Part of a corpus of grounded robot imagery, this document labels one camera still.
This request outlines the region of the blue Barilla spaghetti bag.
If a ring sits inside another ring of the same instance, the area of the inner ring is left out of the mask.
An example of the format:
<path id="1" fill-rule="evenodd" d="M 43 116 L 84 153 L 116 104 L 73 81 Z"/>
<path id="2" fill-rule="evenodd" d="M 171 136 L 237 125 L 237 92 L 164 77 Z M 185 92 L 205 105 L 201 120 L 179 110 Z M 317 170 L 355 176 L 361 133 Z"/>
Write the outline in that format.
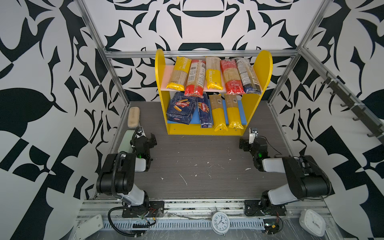
<path id="1" fill-rule="evenodd" d="M 202 129 L 208 129 L 213 127 L 213 119 L 210 110 L 210 101 L 208 95 L 203 93 L 202 98 L 198 98 L 198 112 L 200 125 Z"/>

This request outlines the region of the yellow spaghetti bag with barcode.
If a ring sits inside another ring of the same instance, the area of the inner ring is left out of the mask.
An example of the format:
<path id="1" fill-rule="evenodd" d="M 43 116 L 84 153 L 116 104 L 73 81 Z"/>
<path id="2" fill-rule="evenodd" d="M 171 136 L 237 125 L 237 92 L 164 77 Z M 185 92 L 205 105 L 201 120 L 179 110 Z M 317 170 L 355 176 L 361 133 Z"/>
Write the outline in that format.
<path id="1" fill-rule="evenodd" d="M 225 102 L 229 121 L 229 128 L 243 130 L 244 127 L 241 121 L 237 97 L 235 95 L 225 95 Z"/>

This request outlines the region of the blue Barilla pasta box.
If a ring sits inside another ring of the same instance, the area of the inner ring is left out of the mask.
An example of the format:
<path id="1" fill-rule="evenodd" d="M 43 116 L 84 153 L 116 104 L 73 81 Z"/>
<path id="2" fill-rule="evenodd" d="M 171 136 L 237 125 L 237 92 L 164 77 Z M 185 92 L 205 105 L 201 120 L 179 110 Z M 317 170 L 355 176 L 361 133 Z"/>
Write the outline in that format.
<path id="1" fill-rule="evenodd" d="M 176 92 L 167 109 L 168 121 L 189 125 L 197 106 L 197 97 L 185 96 Z"/>

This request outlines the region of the white metal bracket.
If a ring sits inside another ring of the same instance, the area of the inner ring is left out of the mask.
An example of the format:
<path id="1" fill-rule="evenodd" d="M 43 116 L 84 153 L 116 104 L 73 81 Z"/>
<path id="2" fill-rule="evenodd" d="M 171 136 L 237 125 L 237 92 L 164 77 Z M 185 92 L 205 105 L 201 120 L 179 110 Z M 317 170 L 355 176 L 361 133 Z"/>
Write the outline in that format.
<path id="1" fill-rule="evenodd" d="M 96 215 L 93 218 L 80 224 L 75 231 L 75 240 L 85 240 L 104 228 L 103 218 Z"/>

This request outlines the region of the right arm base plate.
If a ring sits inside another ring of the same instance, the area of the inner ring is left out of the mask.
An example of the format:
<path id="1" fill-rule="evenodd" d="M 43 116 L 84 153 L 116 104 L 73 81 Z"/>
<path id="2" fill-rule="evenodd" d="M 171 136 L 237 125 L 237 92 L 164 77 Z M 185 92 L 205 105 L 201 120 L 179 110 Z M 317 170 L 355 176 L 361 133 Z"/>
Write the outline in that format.
<path id="1" fill-rule="evenodd" d="M 245 210 L 244 214 L 247 217 L 255 216 L 274 216 L 281 217 L 286 215 L 285 205 L 272 205 L 269 201 L 262 200 L 245 200 L 244 201 Z"/>

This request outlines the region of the plain yellow spaghetti bag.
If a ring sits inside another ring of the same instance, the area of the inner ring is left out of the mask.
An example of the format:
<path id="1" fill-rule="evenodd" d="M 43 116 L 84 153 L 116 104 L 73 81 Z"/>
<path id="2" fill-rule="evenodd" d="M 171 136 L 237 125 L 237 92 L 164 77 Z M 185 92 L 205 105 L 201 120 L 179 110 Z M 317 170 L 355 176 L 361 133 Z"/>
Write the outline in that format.
<path id="1" fill-rule="evenodd" d="M 228 131 L 223 107 L 224 100 L 221 95 L 210 95 L 211 112 L 215 132 Z"/>

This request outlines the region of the clear blue label noodle pack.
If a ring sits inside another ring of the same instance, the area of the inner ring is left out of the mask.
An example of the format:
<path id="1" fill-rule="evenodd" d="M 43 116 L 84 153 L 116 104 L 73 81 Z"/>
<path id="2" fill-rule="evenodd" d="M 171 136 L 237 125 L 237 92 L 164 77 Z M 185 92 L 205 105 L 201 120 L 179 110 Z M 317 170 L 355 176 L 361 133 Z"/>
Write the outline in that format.
<path id="1" fill-rule="evenodd" d="M 250 60 L 245 58 L 235 58 L 237 69 L 246 94 L 262 94 L 262 88 L 257 75 L 250 64 Z"/>

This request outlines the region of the beige zipper case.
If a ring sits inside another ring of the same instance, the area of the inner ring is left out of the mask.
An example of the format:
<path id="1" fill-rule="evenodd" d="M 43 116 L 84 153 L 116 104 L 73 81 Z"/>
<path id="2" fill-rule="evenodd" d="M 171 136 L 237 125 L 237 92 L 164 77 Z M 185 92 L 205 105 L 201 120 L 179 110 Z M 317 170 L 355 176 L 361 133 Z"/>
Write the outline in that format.
<path id="1" fill-rule="evenodd" d="M 127 126 L 129 129 L 135 129 L 140 125 L 140 108 L 130 107 L 128 112 Z"/>

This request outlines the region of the yellow wooden shelf unit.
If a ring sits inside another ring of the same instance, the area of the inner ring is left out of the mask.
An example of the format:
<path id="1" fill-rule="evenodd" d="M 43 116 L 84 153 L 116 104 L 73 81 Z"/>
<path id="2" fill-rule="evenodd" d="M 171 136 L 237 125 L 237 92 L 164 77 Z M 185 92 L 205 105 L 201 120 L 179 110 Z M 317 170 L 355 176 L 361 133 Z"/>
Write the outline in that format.
<path id="1" fill-rule="evenodd" d="M 228 131 L 215 132 L 214 128 L 202 129 L 200 127 L 200 122 L 198 121 L 199 114 L 197 108 L 195 109 L 195 112 L 189 125 L 171 122 L 168 121 L 166 112 L 172 97 L 177 91 L 171 89 L 162 89 L 162 86 L 166 86 L 165 84 L 162 85 L 162 81 L 165 76 L 167 66 L 172 65 L 166 64 L 164 51 L 158 49 L 156 51 L 155 57 L 155 76 L 159 90 L 159 97 L 162 104 L 166 129 L 169 135 L 242 136 L 245 133 L 260 101 L 262 100 L 264 93 L 262 93 L 261 95 L 245 94 L 242 95 L 242 97 L 237 98 L 241 121 L 244 127 L 243 130 L 229 128 Z M 268 51 L 261 51 L 255 60 L 253 69 L 258 77 L 262 90 L 265 91 L 271 81 L 273 73 L 273 58 L 271 53 Z"/>

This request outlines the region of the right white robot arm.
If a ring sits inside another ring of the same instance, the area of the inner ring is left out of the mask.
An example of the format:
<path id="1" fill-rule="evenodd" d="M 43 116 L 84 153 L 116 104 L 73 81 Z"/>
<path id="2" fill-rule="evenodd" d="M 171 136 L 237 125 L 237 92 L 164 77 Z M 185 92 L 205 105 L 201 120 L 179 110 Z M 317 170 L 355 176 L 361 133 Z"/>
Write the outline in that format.
<path id="1" fill-rule="evenodd" d="M 259 203 L 261 209 L 304 199 L 322 199 L 332 192 L 331 181 L 312 156 L 271 158 L 268 141 L 261 137 L 252 142 L 240 139 L 239 148 L 252 155 L 258 171 L 285 174 L 287 178 L 287 184 L 263 192 Z"/>

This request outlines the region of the square white clock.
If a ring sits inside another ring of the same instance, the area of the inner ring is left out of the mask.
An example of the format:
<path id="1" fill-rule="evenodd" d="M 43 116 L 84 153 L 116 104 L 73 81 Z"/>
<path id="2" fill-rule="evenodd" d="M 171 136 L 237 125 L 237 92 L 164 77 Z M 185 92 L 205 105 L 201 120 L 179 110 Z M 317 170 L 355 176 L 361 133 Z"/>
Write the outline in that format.
<path id="1" fill-rule="evenodd" d="M 326 231 L 324 218 L 313 210 L 301 211 L 299 224 L 306 232 L 316 237 L 323 237 Z"/>

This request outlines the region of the yellow Pastatime spaghetti bag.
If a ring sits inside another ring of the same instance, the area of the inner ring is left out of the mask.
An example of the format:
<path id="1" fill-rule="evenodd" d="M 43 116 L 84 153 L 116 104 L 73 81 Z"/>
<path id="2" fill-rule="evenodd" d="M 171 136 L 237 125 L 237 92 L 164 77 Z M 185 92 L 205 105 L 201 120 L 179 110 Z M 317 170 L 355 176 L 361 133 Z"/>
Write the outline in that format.
<path id="1" fill-rule="evenodd" d="M 206 82 L 208 89 L 223 90 L 220 58 L 206 57 Z"/>
<path id="2" fill-rule="evenodd" d="M 167 89 L 181 92 L 185 91 L 191 63 L 192 60 L 189 58 L 177 57 L 171 78 L 167 84 Z"/>

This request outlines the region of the round white alarm clock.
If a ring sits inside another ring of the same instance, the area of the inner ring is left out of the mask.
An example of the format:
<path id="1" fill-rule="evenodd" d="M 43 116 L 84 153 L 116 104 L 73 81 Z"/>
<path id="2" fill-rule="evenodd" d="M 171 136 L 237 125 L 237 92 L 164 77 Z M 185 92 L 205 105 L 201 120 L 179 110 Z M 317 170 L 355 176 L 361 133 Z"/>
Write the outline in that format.
<path id="1" fill-rule="evenodd" d="M 225 236 L 230 228 L 230 219 L 224 212 L 216 212 L 212 216 L 212 229 L 216 234 Z"/>

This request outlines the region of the mint green zipper case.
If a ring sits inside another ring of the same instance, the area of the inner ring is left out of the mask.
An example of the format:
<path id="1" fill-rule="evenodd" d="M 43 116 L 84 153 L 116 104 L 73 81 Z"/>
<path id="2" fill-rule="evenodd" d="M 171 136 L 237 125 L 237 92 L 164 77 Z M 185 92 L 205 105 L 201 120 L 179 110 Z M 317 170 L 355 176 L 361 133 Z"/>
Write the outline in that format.
<path id="1" fill-rule="evenodd" d="M 118 153 L 119 152 L 127 152 L 127 153 L 132 153 L 133 148 L 131 146 L 131 140 L 134 135 L 135 131 L 134 130 L 127 130 L 122 138 L 122 141 L 118 147 Z"/>

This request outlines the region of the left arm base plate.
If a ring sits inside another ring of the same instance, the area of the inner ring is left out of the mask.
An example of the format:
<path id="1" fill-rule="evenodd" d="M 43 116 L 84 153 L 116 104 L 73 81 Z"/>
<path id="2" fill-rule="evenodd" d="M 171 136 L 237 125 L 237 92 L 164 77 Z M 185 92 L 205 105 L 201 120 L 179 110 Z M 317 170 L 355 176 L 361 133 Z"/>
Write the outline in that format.
<path id="1" fill-rule="evenodd" d="M 123 209 L 123 218 L 136 218 L 145 215 L 146 217 L 156 217 L 164 212 L 164 201 L 149 201 L 144 202 L 140 206 L 126 207 Z"/>

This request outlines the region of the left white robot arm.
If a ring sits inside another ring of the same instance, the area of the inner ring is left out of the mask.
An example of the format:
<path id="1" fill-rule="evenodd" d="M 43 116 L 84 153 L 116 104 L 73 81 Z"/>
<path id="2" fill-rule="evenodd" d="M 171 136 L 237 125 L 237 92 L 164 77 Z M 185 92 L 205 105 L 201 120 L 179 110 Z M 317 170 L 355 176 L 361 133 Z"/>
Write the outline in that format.
<path id="1" fill-rule="evenodd" d="M 129 207 L 143 205 L 146 192 L 134 183 L 136 172 L 147 172 L 153 159 L 150 149 L 157 145 L 156 136 L 135 135 L 133 151 L 108 154 L 96 182 L 97 193 L 112 196 Z"/>

